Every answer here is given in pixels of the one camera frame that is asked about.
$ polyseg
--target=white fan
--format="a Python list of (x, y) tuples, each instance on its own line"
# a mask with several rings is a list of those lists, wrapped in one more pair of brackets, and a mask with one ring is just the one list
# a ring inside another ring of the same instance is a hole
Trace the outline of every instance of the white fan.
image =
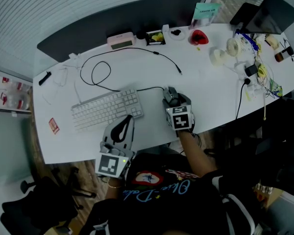
[(235, 38), (226, 41), (226, 53), (231, 57), (236, 57), (241, 52), (241, 44)]

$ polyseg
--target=person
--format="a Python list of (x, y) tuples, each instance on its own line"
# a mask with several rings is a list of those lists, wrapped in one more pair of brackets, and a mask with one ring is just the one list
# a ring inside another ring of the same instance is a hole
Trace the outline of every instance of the person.
[(109, 179), (81, 235), (95, 228), (96, 235), (253, 234), (259, 203), (252, 188), (217, 170), (190, 132), (178, 136), (186, 156), (163, 145), (139, 151), (126, 179)]

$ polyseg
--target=white desk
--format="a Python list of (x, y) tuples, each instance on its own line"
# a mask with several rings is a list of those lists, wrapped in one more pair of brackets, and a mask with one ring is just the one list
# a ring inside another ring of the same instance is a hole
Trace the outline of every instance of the white desk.
[[(110, 64), (112, 72), (102, 85), (111, 89), (133, 86), (136, 89), (151, 86), (173, 86), (178, 92), (184, 93), (192, 100), (192, 110), (196, 117), (194, 132), (201, 133), (217, 126), (233, 121), (236, 116), (240, 88), (243, 84), (239, 76), (225, 68), (213, 67), (209, 59), (209, 50), (212, 47), (225, 49), (226, 40), (233, 37), (230, 25), (212, 24), (202, 27), (201, 30), (208, 36), (209, 43), (199, 46), (200, 51), (187, 39), (174, 41), (165, 34), (165, 46), (147, 46), (145, 41), (137, 40), (135, 47), (142, 47), (158, 51), (174, 60), (181, 68), (181, 76), (173, 63), (162, 56), (141, 50), (122, 50), (93, 58), (83, 68), (83, 77), (89, 76), (93, 66), (99, 61)], [(277, 36), (283, 40), (284, 34)], [(274, 80), (283, 88), (283, 94), (294, 89), (294, 62), (291, 58), (277, 63), (273, 50), (267, 45), (262, 46), (262, 60), (269, 65), (274, 73)], [(107, 45), (97, 47), (82, 54), (79, 66), (90, 56), (109, 51)], [(241, 55), (238, 61), (249, 60), (252, 64), (252, 55)], [(227, 62), (227, 66), (235, 63), (235, 58)], [(76, 61), (68, 60), (66, 65), (74, 66)], [(76, 68), (68, 67), (68, 77), (65, 86), (58, 87), (54, 78), (59, 69), (65, 68), (57, 64), (49, 69), (52, 76), (42, 85), (38, 85), (46, 72), (34, 78), (34, 109), (40, 147), (45, 163), (65, 163), (73, 161), (91, 160), (99, 152), (99, 143), (102, 140), (104, 128), (94, 132), (76, 134), (71, 119), (71, 106), (78, 103), (74, 90), (76, 89), (82, 101), (105, 94), (108, 91), (97, 86), (84, 84), (79, 78)], [(95, 82), (103, 79), (109, 72), (105, 64), (100, 64), (94, 71)], [(176, 140), (175, 132), (166, 123), (162, 105), (162, 90), (153, 89), (138, 92), (144, 116), (135, 120), (134, 142), (132, 150), (168, 143)], [(273, 102), (271, 97), (266, 103)], [(262, 94), (248, 101), (242, 97), (239, 117), (245, 116), (264, 106)], [(56, 134), (49, 127), (49, 120), (54, 118), (60, 131)]]

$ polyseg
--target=monitor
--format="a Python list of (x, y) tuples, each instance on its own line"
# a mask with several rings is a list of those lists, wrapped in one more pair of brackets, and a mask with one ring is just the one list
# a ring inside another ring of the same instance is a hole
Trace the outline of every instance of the monitor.
[(294, 8), (284, 0), (264, 0), (244, 33), (281, 34), (294, 22)]

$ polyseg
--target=keyboard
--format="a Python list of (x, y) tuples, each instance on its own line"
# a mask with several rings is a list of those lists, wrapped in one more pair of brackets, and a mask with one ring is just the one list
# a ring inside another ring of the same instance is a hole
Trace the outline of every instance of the keyboard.
[(105, 127), (114, 120), (132, 115), (144, 115), (135, 89), (111, 92), (89, 99), (71, 107), (74, 128), (77, 132), (93, 131)]

